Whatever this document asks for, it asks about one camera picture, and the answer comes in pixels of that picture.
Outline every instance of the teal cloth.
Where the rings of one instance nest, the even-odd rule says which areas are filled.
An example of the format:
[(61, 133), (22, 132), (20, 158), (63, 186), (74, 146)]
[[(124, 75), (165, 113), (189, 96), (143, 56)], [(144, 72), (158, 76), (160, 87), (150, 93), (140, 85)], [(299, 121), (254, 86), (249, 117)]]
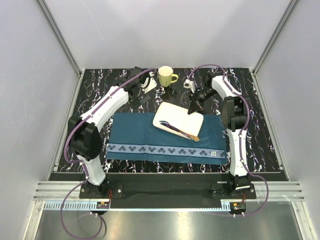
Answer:
[(108, 159), (152, 161), (168, 163), (193, 163), (222, 165), (228, 162), (225, 128), (219, 115), (204, 115), (203, 123), (198, 134), (199, 142), (194, 142), (181, 136), (169, 133), (153, 126), (155, 113), (124, 113), (117, 112), (113, 117), (113, 124), (109, 139), (109, 147), (113, 145), (134, 146), (170, 146), (175, 148), (211, 149), (222, 152), (219, 158), (199, 156), (176, 156), (168, 154), (113, 152), (107, 150)]

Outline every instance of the enclosure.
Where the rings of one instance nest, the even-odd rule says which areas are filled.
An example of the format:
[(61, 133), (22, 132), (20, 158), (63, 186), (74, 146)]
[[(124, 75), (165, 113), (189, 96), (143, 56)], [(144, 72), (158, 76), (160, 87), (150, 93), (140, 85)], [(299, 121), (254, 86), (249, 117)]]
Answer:
[[(99, 220), (81, 215), (108, 199), (96, 239), (318, 239), (319, 1), (11, 0), (0, 6), (3, 239), (71, 239), (58, 210), (86, 180), (84, 164), (64, 157), (71, 116), (89, 111), (135, 66), (170, 66), (177, 82), (164, 88), (156, 73), (150, 98), (117, 112), (156, 113), (163, 102), (188, 108), (184, 81), (205, 64), (222, 66), (250, 101), (247, 167), (266, 179), (268, 190), (252, 178), (256, 199), (246, 199), (246, 212), (259, 210), (268, 194), (265, 207), (233, 218), (222, 213), (230, 201), (204, 194), (228, 181), (230, 156), (228, 164), (107, 158), (112, 116), (100, 131), (112, 204), (111, 197), (83, 198), (83, 188), (75, 189), (68, 200), (82, 206), (63, 210), (68, 230), (94, 235)], [(194, 72), (197, 87), (210, 71), (218, 70)], [(220, 116), (223, 104), (213, 96), (203, 108)]]

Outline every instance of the marble surface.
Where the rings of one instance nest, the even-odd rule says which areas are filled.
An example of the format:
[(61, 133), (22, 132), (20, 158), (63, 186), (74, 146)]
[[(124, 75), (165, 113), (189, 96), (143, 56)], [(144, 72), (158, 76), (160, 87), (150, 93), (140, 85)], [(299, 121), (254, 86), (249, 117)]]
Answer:
[[(114, 80), (119, 76), (126, 76), (131, 69), (86, 69), (83, 75), (73, 114), (80, 116), (95, 103), (97, 103), (110, 89)], [(192, 80), (196, 86), (201, 86), (201, 76), (207, 71), (218, 71), (217, 68), (202, 68), (194, 73)], [(144, 102), (136, 108), (131, 108), (129, 104), (122, 106), (118, 112), (124, 113), (155, 113), (162, 102), (172, 103), (184, 108), (189, 108), (188, 89), (183, 88), (183, 81), (191, 72), (190, 68), (175, 68), (174, 73), (179, 76), (179, 80), (168, 88), (159, 85), (148, 94), (150, 100)], [(227, 77), (236, 90), (242, 92), (251, 101), (250, 122), (247, 131), (246, 153), (248, 167), (252, 172), (279, 172), (279, 164), (274, 151), (273, 143), (267, 128), (266, 120), (261, 109), (256, 87), (248, 68), (227, 68)], [(222, 99), (218, 94), (208, 99), (204, 104), (206, 114), (220, 115), (222, 112)], [(103, 142), (102, 155), (104, 157), (103, 169), (106, 173), (224, 173), (229, 170), (230, 151), (229, 141), (226, 138), (228, 164), (210, 165), (194, 163), (168, 163), (150, 161), (130, 161), (106, 159), (106, 146), (109, 141), (113, 119), (102, 128), (100, 135)], [(61, 154), (58, 172), (82, 172), (79, 164), (68, 164)]]

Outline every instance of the white wall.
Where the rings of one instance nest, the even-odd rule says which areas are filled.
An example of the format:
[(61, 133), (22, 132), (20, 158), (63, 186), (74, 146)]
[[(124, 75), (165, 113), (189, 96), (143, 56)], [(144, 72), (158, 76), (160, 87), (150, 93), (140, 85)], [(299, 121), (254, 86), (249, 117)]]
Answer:
[(18, 240), (77, 77), (35, 0), (0, 1), (0, 22), (0, 238)]
[(254, 67), (290, 0), (46, 0), (80, 68)]
[(292, 180), (320, 236), (320, 1), (297, 5), (258, 73)]

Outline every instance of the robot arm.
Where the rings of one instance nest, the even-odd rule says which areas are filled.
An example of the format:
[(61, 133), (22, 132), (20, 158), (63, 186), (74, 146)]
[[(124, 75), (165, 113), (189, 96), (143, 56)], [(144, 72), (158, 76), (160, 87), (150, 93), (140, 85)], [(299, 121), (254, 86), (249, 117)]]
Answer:
[(244, 129), (241, 131), (241, 129), (245, 126), (248, 114), (244, 102), (239, 97), (241, 93), (230, 85), (227, 78), (223, 79), (223, 76), (216, 76), (213, 72), (208, 72), (203, 77), (203, 81), (204, 88), (198, 89), (195, 89), (193, 81), (187, 79), (184, 83), (185, 88), (191, 89), (188, 114), (202, 112), (204, 101), (214, 94), (218, 93), (221, 96), (223, 99), (222, 124), (226, 128), (230, 142), (231, 163), (228, 189), (231, 192), (234, 190), (248, 189), (251, 182), (248, 172), (243, 166), (243, 163), (247, 166), (247, 156), (244, 154), (242, 156), (243, 159), (240, 156), (241, 153), (246, 153), (247, 130)]
[[(100, 152), (103, 147), (100, 137), (102, 127), (109, 118), (126, 103), (129, 102), (135, 107), (150, 99), (149, 96), (143, 99), (139, 97), (141, 92), (147, 93), (157, 86), (153, 76), (154, 74), (152, 72), (143, 71), (142, 68), (135, 67), (127, 78), (117, 78), (114, 83), (115, 85), (110, 88), (108, 93), (97, 102), (93, 108), (80, 117), (70, 117), (68, 121), (68, 135), (82, 120), (88, 118), (73, 134), (69, 147), (80, 162), (85, 164), (85, 169), (89, 176), (88, 182), (90, 184), (100, 186), (106, 178), (100, 161)], [(124, 85), (128, 79), (134, 77), (136, 77), (135, 80)]]

